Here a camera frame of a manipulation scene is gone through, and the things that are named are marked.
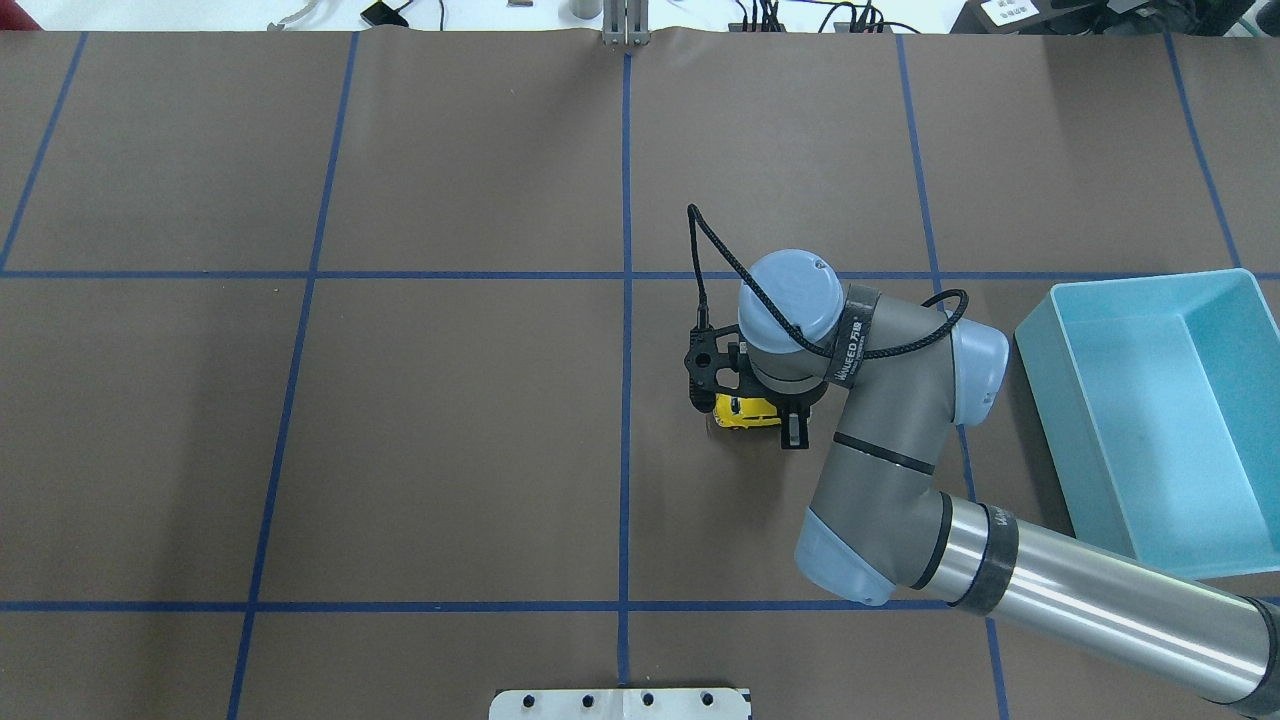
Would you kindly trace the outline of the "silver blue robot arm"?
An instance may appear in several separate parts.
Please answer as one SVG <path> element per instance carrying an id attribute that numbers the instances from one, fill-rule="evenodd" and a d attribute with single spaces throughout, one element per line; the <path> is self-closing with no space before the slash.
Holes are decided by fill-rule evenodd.
<path id="1" fill-rule="evenodd" d="M 991 503 L 936 488 L 952 428 L 983 421 L 1007 337 L 844 284 L 820 256 L 783 249 L 742 274 L 739 332 L 769 391 L 841 387 L 795 551 L 814 585 L 865 606 L 913 588 L 1166 682 L 1243 717 L 1277 716 L 1277 609 L 1187 582 Z"/>

